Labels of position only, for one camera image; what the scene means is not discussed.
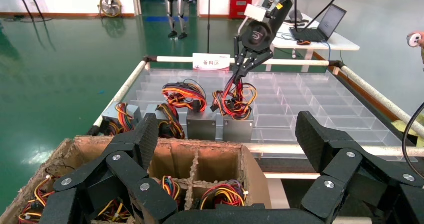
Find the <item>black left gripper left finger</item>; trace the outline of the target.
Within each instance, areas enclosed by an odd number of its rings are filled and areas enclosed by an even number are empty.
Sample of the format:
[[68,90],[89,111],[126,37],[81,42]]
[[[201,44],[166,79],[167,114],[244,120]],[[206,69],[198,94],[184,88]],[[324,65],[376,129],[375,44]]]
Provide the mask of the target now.
[[162,224],[177,214],[177,202],[148,174],[158,138],[157,117],[148,113],[134,130],[116,135],[99,157],[54,183],[40,222],[89,224],[115,199],[141,224]]

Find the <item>person's hand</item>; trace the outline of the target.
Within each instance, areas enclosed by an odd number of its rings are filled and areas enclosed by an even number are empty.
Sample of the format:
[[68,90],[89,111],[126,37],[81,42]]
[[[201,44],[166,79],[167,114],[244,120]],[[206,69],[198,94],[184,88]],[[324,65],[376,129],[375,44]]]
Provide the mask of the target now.
[[424,47],[424,32],[415,31],[407,35],[407,44],[411,48],[423,48]]

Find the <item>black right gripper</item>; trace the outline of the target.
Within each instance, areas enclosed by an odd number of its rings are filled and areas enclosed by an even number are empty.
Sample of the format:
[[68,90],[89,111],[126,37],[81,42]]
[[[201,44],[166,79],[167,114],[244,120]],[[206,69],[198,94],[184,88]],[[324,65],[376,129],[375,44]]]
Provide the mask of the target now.
[[293,7],[293,0],[279,0],[271,8],[248,4],[244,15],[251,22],[240,36],[233,39],[234,82],[270,60],[274,53],[271,45]]

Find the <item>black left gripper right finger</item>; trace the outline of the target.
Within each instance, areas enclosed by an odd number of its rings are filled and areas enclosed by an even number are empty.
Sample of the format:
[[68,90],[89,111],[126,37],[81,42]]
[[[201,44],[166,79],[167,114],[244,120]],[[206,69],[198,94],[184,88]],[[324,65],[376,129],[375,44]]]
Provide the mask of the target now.
[[319,173],[301,208],[331,224],[347,198],[364,202],[379,223],[421,224],[424,180],[399,162],[365,151],[347,132],[322,126],[308,111],[297,115],[295,135]]

